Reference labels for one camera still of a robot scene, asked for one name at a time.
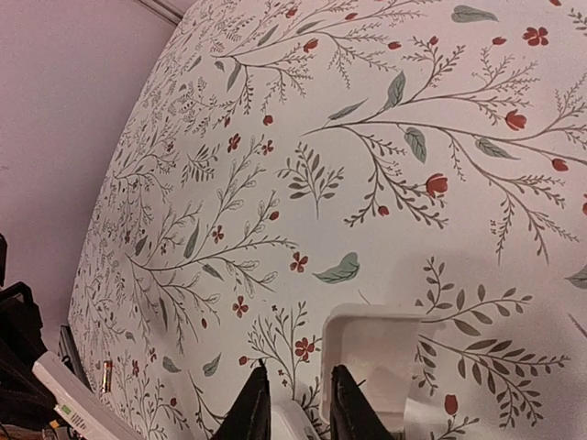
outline white plastic container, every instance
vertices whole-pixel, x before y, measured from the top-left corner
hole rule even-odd
[[[332,368],[344,364],[391,432],[404,429],[412,382],[416,337],[423,316],[398,314],[385,305],[341,304],[323,328],[319,413],[329,423]]]
[[[319,440],[318,434],[295,401],[271,405],[271,438],[275,440]]]

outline plant illustration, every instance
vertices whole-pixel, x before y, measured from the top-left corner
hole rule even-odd
[[[587,16],[582,14],[580,11],[576,11],[573,7],[570,10],[569,17],[572,18],[574,25],[577,25],[577,30],[581,31],[585,37],[587,37]]]
[[[357,214],[351,215],[345,222],[350,226],[354,226],[357,222],[363,223],[368,213],[371,213],[372,216],[377,214],[388,215],[389,209],[382,202],[382,193],[389,188],[398,208],[404,209],[406,207],[416,221],[424,220],[427,225],[435,225],[439,228],[443,228],[447,223],[448,219],[442,218],[439,212],[431,213],[429,208],[436,206],[436,204],[439,205],[439,208],[444,207],[441,197],[442,193],[448,189],[448,180],[443,178],[445,180],[440,185],[438,178],[436,178],[437,183],[433,184],[435,177],[442,176],[442,174],[435,174],[428,181],[420,184],[408,183],[406,179],[398,180],[397,177],[402,174],[399,164],[390,162],[383,155],[385,146],[389,148],[391,141],[387,141],[387,143],[381,141],[381,144],[373,144],[373,135],[363,132],[363,130],[368,130],[369,127],[395,127],[404,135],[404,142],[411,149],[415,158],[423,163],[426,162],[427,157],[426,132],[447,138],[454,169],[460,180],[465,180],[461,163],[464,160],[487,181],[490,187],[502,193],[504,199],[500,203],[500,208],[503,215],[501,218],[492,219],[490,222],[491,232],[497,236],[495,252],[498,262],[501,262],[505,241],[511,232],[514,215],[518,210],[526,216],[527,229],[529,233],[533,234],[534,241],[537,242],[537,255],[543,256],[547,263],[549,261],[548,249],[544,238],[546,231],[571,242],[579,241],[574,234],[552,220],[549,214],[532,209],[524,197],[526,193],[533,193],[536,196],[546,198],[558,208],[564,209],[566,206],[565,198],[554,190],[557,186],[563,186],[563,181],[546,175],[534,174],[523,174],[517,178],[500,176],[484,168],[475,159],[471,146],[486,157],[496,160],[516,160],[515,155],[510,151],[529,151],[542,156],[546,160],[552,160],[555,170],[557,168],[560,170],[566,168],[564,160],[573,161],[583,166],[587,165],[587,160],[585,159],[534,147],[528,143],[547,134],[562,134],[571,144],[587,149],[587,125],[577,125],[573,122],[587,111],[587,104],[580,95],[580,89],[585,80],[587,80],[587,74],[573,84],[567,92],[556,93],[558,115],[550,124],[531,136],[496,137],[469,129],[404,121],[395,117],[382,119],[383,115],[394,108],[401,109],[403,106],[416,103],[450,100],[464,105],[475,105],[488,116],[492,125],[497,125],[504,121],[514,131],[523,130],[526,126],[526,117],[519,115],[517,112],[519,108],[525,108],[529,105],[529,102],[524,99],[524,94],[531,84],[536,81],[536,78],[529,76],[530,72],[537,66],[534,62],[523,68],[516,69],[511,67],[515,61],[514,56],[506,56],[501,62],[494,64],[491,61],[492,51],[495,47],[493,45],[482,50],[482,69],[475,73],[475,76],[482,82],[479,88],[459,93],[430,95],[428,91],[438,88],[443,77],[456,69],[465,47],[458,46],[451,55],[447,55],[440,54],[439,40],[436,37],[431,38],[428,42],[414,38],[413,42],[416,47],[415,54],[407,55],[404,58],[411,62],[430,64],[431,72],[428,80],[411,97],[404,97],[409,80],[404,72],[401,71],[389,86],[387,101],[377,112],[352,122],[336,122],[334,124],[331,124],[331,116],[324,126],[306,133],[310,135],[325,130],[344,130],[356,138],[371,157],[373,173],[369,176],[367,183],[372,184],[372,189],[365,195],[367,205],[361,207]],[[503,116],[500,113],[501,108],[511,108],[512,110],[509,110],[507,115]],[[341,110],[337,115],[342,115],[339,118],[342,119],[359,111],[360,106],[354,104]],[[399,151],[388,149],[387,152],[391,154]],[[561,164],[556,160],[563,160],[561,164],[564,167],[561,167]],[[417,200],[422,200],[423,202],[418,204],[416,203]]]
[[[212,412],[204,399],[204,392],[195,384],[192,374],[189,373],[190,382],[194,389],[195,398],[197,400],[197,409],[195,411],[195,422],[198,427],[204,431],[205,438],[209,439],[214,435],[214,432],[222,424],[226,416]]]
[[[511,317],[513,312],[522,314],[532,296],[520,298],[516,295],[516,288],[512,288],[500,297],[490,298],[480,284],[472,299],[464,289],[455,294],[454,283],[445,283],[441,279],[444,271],[445,264],[436,264],[434,258],[424,266],[426,282],[432,289],[428,290],[425,300],[418,299],[415,305],[426,308],[426,315],[434,312],[438,317],[425,319],[423,323],[453,324],[454,329],[476,339],[461,348],[439,338],[420,335],[415,358],[423,366],[424,377],[418,379],[418,387],[428,387],[430,396],[435,394],[438,390],[436,358],[446,352],[458,360],[457,371],[464,380],[472,378],[480,386],[484,383],[494,396],[501,411],[500,427],[515,428],[516,420],[523,416],[535,426],[544,416],[539,412],[541,393],[532,387],[534,378],[540,372],[551,374],[554,368],[563,368],[570,359],[564,355],[537,355],[529,348],[516,346],[511,339],[483,337],[483,329],[497,319]]]
[[[477,424],[479,422],[479,418],[471,419],[470,417],[465,417],[462,419],[462,422],[457,422],[456,415],[453,416],[451,419],[447,419],[447,429],[442,434],[434,434],[433,431],[430,431],[430,440],[451,440],[456,439],[458,436],[465,435],[467,433],[466,428],[471,426],[472,424]]]
[[[199,216],[201,204],[193,209],[189,203],[182,215],[177,215],[170,209],[163,219],[159,234],[149,241],[149,245],[146,246],[149,238],[145,236],[139,241],[135,255],[127,256],[132,263],[135,304],[140,303],[139,298],[147,299],[147,307],[161,316],[166,329],[172,325],[172,320],[175,322],[177,347],[182,353],[186,326],[198,340],[196,330],[198,321],[203,328],[207,328],[206,317],[212,316],[219,325],[221,324],[216,310],[221,294],[201,295],[196,286],[202,276],[224,282],[225,276],[228,275],[234,280],[233,291],[236,295],[242,289],[250,298],[254,298],[258,288],[272,292],[270,284],[277,278],[278,272],[270,271],[259,276],[256,274],[260,265],[258,260],[240,259],[234,257],[234,254],[254,252],[260,248],[283,247],[290,250],[295,248],[295,243],[287,238],[280,236],[270,238],[263,234],[266,225],[272,222],[277,212],[275,208],[279,204],[279,199],[275,197],[275,192],[271,193],[267,201],[259,202],[257,218],[252,222],[249,220],[245,222],[240,239],[231,245],[218,247],[225,235],[222,225],[219,224],[221,218],[244,206],[245,201],[239,196],[247,189],[254,188],[259,174],[265,172],[260,164],[253,168],[251,162],[251,159],[259,153],[263,142],[264,137],[261,137],[259,141],[252,138],[249,151],[240,160],[233,160],[226,187],[216,191],[219,201],[218,209],[210,224],[202,225]],[[231,145],[234,147],[237,144],[233,140]],[[191,225],[193,230],[185,239],[184,230],[188,225]],[[145,255],[143,255],[143,249],[147,250]],[[181,256],[175,262],[165,266],[153,266],[154,256],[167,251],[173,255],[181,253]],[[194,267],[199,267],[201,270],[196,271],[191,280],[176,281],[181,270]],[[226,275],[223,276],[220,267],[225,268]],[[145,323],[143,337],[147,337],[148,331],[147,323]]]
[[[315,151],[307,145],[302,147],[302,143],[294,152],[297,155],[295,165],[287,158],[286,168],[276,171],[277,177],[287,179],[292,176],[292,183],[288,185],[288,188],[293,190],[290,199],[297,200],[312,194],[316,205],[316,218],[319,218],[320,201],[336,195],[334,190],[339,186],[338,181],[344,179],[344,167],[339,170],[327,170],[320,163],[320,154],[314,154]]]
[[[301,396],[299,393],[299,368],[309,363],[310,357],[316,356],[313,353],[320,351],[318,344],[322,341],[316,335],[300,337],[308,315],[305,307],[305,302],[299,302],[296,308],[292,307],[289,311],[273,306],[272,319],[259,316],[249,332],[248,341],[255,356],[242,357],[241,365],[254,365],[259,359],[264,360],[268,366],[272,362],[277,364],[278,375],[283,377],[282,385],[291,390],[292,400],[302,405],[318,434],[324,435],[328,432],[328,427],[322,425],[318,417],[319,377],[316,376],[315,383],[309,386],[308,391]]]

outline white tray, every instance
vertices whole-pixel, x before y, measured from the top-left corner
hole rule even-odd
[[[332,368],[344,364],[391,432],[404,429],[416,335],[423,316],[384,305],[341,304],[323,328],[320,417],[329,423]]]

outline red flower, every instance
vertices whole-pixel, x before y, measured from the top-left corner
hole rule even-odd
[[[447,394],[444,398],[444,411],[446,411],[448,415],[455,415],[458,410],[459,402],[457,401],[457,396],[454,394]]]
[[[533,27],[529,27],[526,29],[524,39],[528,41],[530,46],[537,46],[538,44],[546,46],[548,45],[546,35],[548,35],[548,31],[545,27],[541,27],[539,30],[535,30]]]
[[[237,316],[239,318],[242,318],[242,314],[245,314],[246,312],[249,311],[249,307],[246,304],[243,304],[245,302],[245,297],[242,295],[239,295],[237,298],[238,303],[234,303],[232,304],[232,310],[234,310],[235,312],[237,312]]]
[[[527,119],[524,115],[519,115],[517,110],[512,110],[505,116],[505,123],[514,131],[523,130],[526,127]]]
[[[315,49],[318,46],[318,40],[316,38],[312,38],[307,43],[304,44],[304,52],[309,53],[310,50]]]
[[[567,162],[563,159],[553,159],[552,160],[552,168],[556,171],[568,171],[569,167],[567,166]]]
[[[138,377],[138,361],[137,360],[132,361],[132,375],[135,378]]]
[[[304,272],[304,264],[308,262],[308,257],[300,258],[300,253],[295,252],[293,254],[293,259],[295,260],[292,264],[290,264],[290,270],[297,270],[298,273]]]
[[[238,148],[238,143],[240,142],[240,135],[236,134],[235,136],[231,137],[228,140],[228,152],[234,151]]]
[[[267,156],[268,153],[273,151],[273,141],[268,140],[267,145],[263,145],[260,149],[263,152],[263,156]]]
[[[214,239],[214,242],[216,244],[218,244],[218,241],[224,238],[224,233],[222,232],[222,225],[218,225],[216,231],[212,232],[212,238]]]
[[[426,192],[430,197],[436,198],[436,193],[445,193],[449,190],[449,179],[444,175],[432,174],[426,181]]]
[[[301,341],[295,343],[295,355],[302,358],[303,362],[307,362],[310,353],[314,353],[316,347],[314,343],[310,344],[307,337],[303,337]]]

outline red berry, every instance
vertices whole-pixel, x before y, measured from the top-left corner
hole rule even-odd
[[[568,171],[569,170],[569,166],[567,165],[567,162],[565,162],[563,159],[553,159],[552,160],[552,168],[554,168],[556,171]]]

